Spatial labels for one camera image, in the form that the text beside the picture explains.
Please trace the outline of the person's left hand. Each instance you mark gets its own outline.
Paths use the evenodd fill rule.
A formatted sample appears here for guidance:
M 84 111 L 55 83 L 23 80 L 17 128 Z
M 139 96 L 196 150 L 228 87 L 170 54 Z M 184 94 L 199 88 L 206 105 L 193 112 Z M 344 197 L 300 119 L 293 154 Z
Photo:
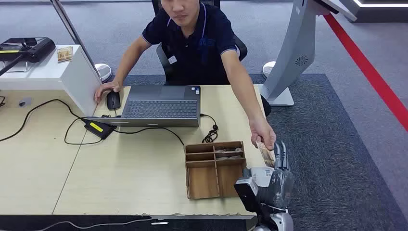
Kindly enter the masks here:
M 265 118 L 250 120 L 249 126 L 251 142 L 256 148 L 258 148 L 257 142 L 262 142 L 268 150 L 274 150 L 277 136 Z

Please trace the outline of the person's right hand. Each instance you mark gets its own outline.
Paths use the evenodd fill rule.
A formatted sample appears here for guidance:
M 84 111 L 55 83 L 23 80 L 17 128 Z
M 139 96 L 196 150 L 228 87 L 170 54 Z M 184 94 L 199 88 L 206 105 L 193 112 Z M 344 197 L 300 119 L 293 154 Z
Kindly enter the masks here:
M 123 88 L 123 80 L 114 79 L 111 82 L 106 82 L 100 85 L 94 94 L 94 100 L 96 103 L 101 101 L 102 95 L 105 91 L 120 92 Z

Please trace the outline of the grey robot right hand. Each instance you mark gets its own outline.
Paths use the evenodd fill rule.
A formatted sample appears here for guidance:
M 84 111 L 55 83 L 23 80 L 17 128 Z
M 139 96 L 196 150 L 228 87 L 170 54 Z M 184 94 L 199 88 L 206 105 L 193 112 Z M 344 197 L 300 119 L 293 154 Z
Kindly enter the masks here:
M 257 199 L 260 203 L 284 210 L 291 200 L 294 176 L 290 171 L 285 143 L 276 143 L 275 149 L 275 166 L 269 185 L 259 188 Z

